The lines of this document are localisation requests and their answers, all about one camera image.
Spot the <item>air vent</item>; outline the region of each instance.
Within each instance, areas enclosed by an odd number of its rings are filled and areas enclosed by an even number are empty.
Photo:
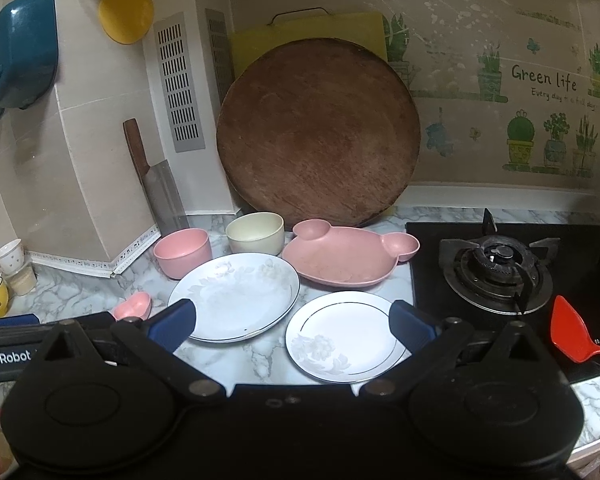
[[[234,64],[231,61],[231,48],[226,33],[226,20],[219,10],[205,9],[206,28],[209,31],[211,53],[214,56],[214,71],[220,104],[234,82]]]
[[[191,76],[184,14],[178,12],[154,25],[160,80],[176,152],[204,150],[198,102]]]

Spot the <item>blue gripper pad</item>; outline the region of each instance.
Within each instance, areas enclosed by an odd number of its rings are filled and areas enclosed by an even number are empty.
[[[196,307],[191,300],[178,300],[142,323],[147,337],[170,353],[175,352],[196,327]]]
[[[35,314],[22,314],[22,316],[0,317],[0,326],[39,325],[40,320]]]
[[[404,300],[396,300],[389,309],[389,330],[412,354],[433,341],[440,329],[435,321]]]

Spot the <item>cleaver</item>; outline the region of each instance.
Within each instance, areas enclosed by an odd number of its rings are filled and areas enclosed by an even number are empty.
[[[144,188],[149,207],[154,213],[155,223],[160,234],[166,236],[174,231],[189,228],[187,215],[184,213],[182,200],[173,179],[168,161],[164,160],[155,166],[149,166],[140,137],[140,128],[135,119],[122,123],[126,144],[129,146],[131,160],[136,167],[140,182]]]

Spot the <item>yellow scoop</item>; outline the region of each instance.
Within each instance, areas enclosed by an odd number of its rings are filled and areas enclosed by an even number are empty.
[[[98,18],[113,41],[135,43],[151,28],[154,3],[151,0],[101,0]]]

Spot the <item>black stovetop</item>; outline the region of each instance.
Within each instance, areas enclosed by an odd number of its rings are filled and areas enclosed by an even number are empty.
[[[460,317],[477,330],[498,331],[513,316],[493,314],[478,308],[456,294],[438,266],[438,247],[443,238],[474,240],[482,236],[479,223],[409,222],[407,232],[420,241],[420,251],[411,260],[414,303],[437,319]],[[564,224],[498,224],[498,234],[529,244],[548,237],[560,238],[555,259],[548,265],[554,292],[544,307],[525,314],[524,321],[547,344],[571,383],[600,376],[600,356],[576,364],[563,355],[550,340],[549,326],[554,298],[560,294],[582,316],[589,333],[600,344],[600,226]]]

